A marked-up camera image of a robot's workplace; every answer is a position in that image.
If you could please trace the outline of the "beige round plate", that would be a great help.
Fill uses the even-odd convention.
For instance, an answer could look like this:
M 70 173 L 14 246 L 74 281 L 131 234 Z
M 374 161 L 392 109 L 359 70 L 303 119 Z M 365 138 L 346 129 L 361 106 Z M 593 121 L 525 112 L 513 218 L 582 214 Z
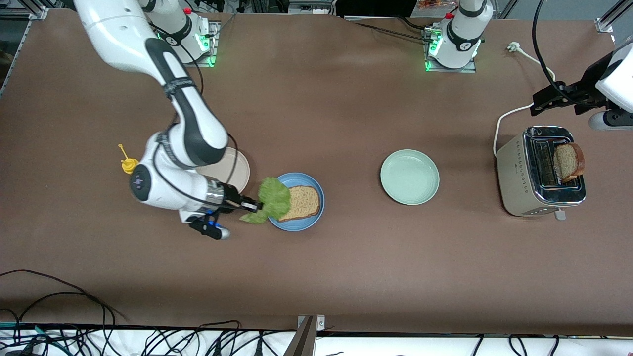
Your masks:
M 197 173 L 233 185 L 243 192 L 250 179 L 250 165 L 241 152 L 228 147 L 223 158 L 216 164 L 196 168 Z

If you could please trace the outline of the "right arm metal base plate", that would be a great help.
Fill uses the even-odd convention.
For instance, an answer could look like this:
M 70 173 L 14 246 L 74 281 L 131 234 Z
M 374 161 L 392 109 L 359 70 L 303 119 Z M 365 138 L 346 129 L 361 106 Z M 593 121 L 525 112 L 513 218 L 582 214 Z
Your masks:
M 169 45 L 187 67 L 214 67 L 216 63 L 219 45 L 220 22 L 210 22 L 208 19 L 198 16 L 190 33 L 180 42 L 172 36 L 160 37 Z

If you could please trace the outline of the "brown bread slice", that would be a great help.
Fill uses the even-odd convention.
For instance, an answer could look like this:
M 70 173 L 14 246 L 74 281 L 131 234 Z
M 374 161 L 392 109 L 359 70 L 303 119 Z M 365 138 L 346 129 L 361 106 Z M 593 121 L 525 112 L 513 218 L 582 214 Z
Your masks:
M 291 208 L 279 222 L 304 219 L 316 216 L 321 208 L 318 191 L 309 185 L 297 185 L 289 188 Z
M 574 142 L 556 146 L 554 165 L 562 184 L 570 182 L 584 174 L 586 161 L 583 151 Z

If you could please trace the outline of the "pale green round plate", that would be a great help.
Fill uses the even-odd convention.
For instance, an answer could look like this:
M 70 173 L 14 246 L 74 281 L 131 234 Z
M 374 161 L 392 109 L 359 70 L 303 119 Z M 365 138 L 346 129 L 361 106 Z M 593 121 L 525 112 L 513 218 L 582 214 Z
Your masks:
M 402 149 L 381 165 L 380 182 L 386 194 L 403 205 L 421 205 L 434 198 L 440 186 L 435 162 L 424 153 Z

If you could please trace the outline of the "blue round plate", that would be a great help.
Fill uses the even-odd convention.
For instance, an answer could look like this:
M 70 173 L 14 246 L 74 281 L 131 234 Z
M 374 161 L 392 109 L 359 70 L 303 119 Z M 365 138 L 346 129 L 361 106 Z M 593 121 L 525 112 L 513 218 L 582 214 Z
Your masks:
M 286 231 L 301 231 L 312 227 L 319 220 L 325 209 L 325 194 L 321 185 L 319 185 L 319 183 L 311 176 L 301 172 L 289 172 L 283 174 L 278 177 L 278 180 L 288 188 L 297 185 L 309 185 L 314 187 L 319 193 L 321 208 L 316 216 L 287 222 L 279 222 L 278 220 L 269 217 L 269 221 L 271 221 L 271 223 L 273 223 L 276 227 Z

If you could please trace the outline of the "grey metal beam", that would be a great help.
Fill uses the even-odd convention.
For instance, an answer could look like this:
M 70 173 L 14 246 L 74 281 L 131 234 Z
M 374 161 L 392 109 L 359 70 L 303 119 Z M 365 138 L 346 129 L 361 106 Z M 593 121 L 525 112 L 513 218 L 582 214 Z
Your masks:
M 283 356 L 314 356 L 317 333 L 315 317 L 309 315 L 292 337 Z

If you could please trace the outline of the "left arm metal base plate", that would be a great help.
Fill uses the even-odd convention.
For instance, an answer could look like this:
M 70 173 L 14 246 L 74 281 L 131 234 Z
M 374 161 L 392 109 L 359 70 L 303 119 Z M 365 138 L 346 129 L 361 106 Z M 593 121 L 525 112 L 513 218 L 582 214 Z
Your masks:
M 475 55 L 477 54 L 476 45 L 475 50 L 472 54 L 470 54 L 470 58 L 468 63 L 465 66 L 460 68 L 450 68 L 441 64 L 436 58 L 436 54 L 438 50 L 441 48 L 441 45 L 445 43 L 443 40 L 443 36 L 440 34 L 440 29 L 437 27 L 425 27 L 425 29 L 421 30 L 422 38 L 425 40 L 429 40 L 424 45 L 425 50 L 425 70 L 427 72 L 445 72 L 445 73 L 462 73 L 462 74 L 473 74 L 476 72 L 475 65 Z

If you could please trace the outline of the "green lettuce leaf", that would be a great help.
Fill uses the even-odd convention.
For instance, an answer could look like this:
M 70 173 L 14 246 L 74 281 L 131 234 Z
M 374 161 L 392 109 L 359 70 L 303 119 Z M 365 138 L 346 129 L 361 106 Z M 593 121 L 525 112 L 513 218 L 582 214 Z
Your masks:
M 262 209 L 255 213 L 246 213 L 240 217 L 240 221 L 250 224 L 263 224 L 269 217 L 277 220 L 291 210 L 291 192 L 278 178 L 264 178 L 258 190 L 258 198 L 263 204 Z

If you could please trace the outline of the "yellow mustard squeeze bottle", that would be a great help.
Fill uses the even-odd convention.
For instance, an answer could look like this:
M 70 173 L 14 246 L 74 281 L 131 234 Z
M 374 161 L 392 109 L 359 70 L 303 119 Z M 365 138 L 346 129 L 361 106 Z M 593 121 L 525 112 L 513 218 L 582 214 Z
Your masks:
M 124 149 L 123 144 L 119 143 L 118 148 L 120 149 L 120 151 L 122 152 L 124 156 L 124 159 L 121 160 L 121 168 L 125 173 L 131 175 L 134 169 L 136 168 L 136 166 L 138 166 L 139 160 L 129 157 L 127 155 L 127 152 Z

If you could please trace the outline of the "silver beige toaster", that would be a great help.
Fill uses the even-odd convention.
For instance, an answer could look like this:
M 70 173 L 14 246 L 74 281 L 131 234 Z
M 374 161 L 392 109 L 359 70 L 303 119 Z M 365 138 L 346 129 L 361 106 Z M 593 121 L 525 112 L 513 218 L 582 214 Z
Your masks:
M 586 199 L 583 176 L 562 184 L 554 165 L 556 146 L 574 142 L 559 126 L 531 126 L 496 153 L 497 176 L 505 210 L 517 217 L 554 214 L 565 220 L 565 208 Z

